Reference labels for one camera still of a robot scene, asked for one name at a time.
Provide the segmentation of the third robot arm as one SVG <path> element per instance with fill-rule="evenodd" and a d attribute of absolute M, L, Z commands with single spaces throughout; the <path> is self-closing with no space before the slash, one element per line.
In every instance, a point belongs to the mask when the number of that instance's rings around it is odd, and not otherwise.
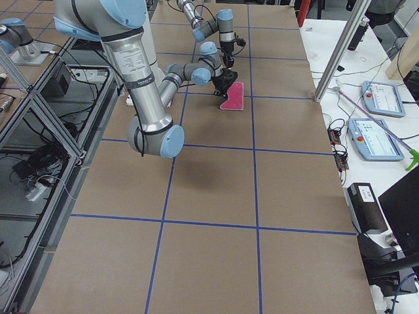
<path fill-rule="evenodd" d="M 19 18 L 1 20 L 1 48 L 16 65 L 41 65 L 47 57 Z"/>

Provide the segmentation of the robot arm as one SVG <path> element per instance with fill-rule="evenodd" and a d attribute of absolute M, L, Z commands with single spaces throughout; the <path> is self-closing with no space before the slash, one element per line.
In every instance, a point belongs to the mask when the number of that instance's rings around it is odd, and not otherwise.
<path fill-rule="evenodd" d="M 168 66 L 160 84 L 148 60 L 149 45 L 143 44 L 149 15 L 145 1 L 55 1 L 56 29 L 70 37 L 100 42 L 115 73 L 121 78 L 136 111 L 128 128 L 130 146 L 141 154 L 173 158 L 183 148 L 185 132 L 165 111 L 185 81 L 197 86 L 212 82 L 214 94 L 228 97 L 228 89 L 238 78 L 233 71 L 233 11 L 222 9 L 204 21 L 192 1 L 178 1 L 178 8 L 192 26 L 200 45 L 195 63 Z"/>
<path fill-rule="evenodd" d="M 213 15 L 208 9 L 211 18 L 205 20 L 199 13 L 199 5 L 193 1 L 176 1 L 178 9 L 186 16 L 192 27 L 192 34 L 195 41 L 200 43 L 211 35 L 219 34 L 219 48 L 223 54 L 223 63 L 227 68 L 234 66 L 235 46 L 244 48 L 246 41 L 239 37 L 234 31 L 234 15 L 232 9 L 221 9 L 216 15 Z"/>

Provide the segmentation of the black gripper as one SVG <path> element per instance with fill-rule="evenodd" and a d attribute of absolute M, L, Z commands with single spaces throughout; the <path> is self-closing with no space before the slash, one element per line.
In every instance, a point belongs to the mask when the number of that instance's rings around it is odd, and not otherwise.
<path fill-rule="evenodd" d="M 227 91 L 233 85 L 237 78 L 237 72 L 223 72 L 221 75 L 213 77 L 211 79 L 215 87 L 215 91 L 213 94 L 217 97 L 221 97 L 222 99 L 227 99 Z"/>
<path fill-rule="evenodd" d="M 234 66 L 234 58 L 232 57 L 234 52 L 234 41 L 223 41 L 222 42 L 222 51 L 223 51 L 223 63 L 226 68 L 232 69 Z"/>

